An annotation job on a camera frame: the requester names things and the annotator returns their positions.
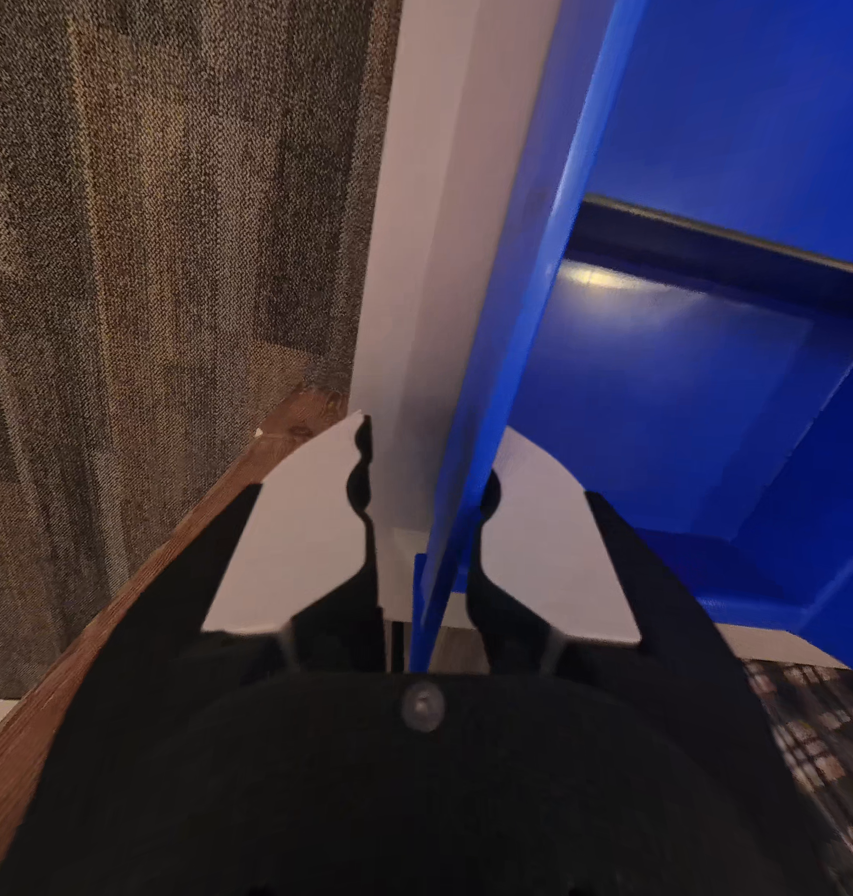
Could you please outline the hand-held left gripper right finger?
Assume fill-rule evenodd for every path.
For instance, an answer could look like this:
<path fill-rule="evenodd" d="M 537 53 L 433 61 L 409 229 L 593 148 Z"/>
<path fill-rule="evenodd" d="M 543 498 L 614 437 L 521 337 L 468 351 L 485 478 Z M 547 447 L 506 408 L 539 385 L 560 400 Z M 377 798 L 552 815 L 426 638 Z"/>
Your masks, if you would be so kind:
<path fill-rule="evenodd" d="M 468 567 L 467 611 L 510 609 L 588 644 L 642 639 L 578 479 L 507 427 L 484 494 Z"/>

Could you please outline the blue divided parts bin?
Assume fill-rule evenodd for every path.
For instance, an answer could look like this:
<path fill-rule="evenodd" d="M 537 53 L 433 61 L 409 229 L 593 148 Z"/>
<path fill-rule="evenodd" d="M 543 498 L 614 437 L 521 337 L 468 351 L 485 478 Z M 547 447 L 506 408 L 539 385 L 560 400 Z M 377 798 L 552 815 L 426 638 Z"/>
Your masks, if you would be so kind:
<path fill-rule="evenodd" d="M 594 194 L 761 238 L 819 217 L 853 2 L 561 2 L 415 560 L 410 669 L 463 590 L 511 427 L 715 623 L 853 668 L 853 321 L 567 261 Z"/>

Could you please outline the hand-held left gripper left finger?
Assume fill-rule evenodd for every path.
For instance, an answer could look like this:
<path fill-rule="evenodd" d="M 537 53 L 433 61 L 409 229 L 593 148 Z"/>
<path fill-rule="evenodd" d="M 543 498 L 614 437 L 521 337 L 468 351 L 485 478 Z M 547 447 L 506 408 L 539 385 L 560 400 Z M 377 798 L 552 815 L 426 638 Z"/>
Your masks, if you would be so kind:
<path fill-rule="evenodd" d="M 344 586 L 378 606 L 370 503 L 372 422 L 356 411 L 268 473 L 202 624 L 278 633 Z"/>

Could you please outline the black bin divider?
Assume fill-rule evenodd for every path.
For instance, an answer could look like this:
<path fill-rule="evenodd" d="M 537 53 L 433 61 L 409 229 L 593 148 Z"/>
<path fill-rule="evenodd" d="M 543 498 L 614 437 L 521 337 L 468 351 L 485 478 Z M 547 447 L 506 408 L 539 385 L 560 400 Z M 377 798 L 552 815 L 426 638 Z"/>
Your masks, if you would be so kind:
<path fill-rule="evenodd" d="M 581 202 L 564 257 L 853 321 L 853 263 L 606 196 Z"/>

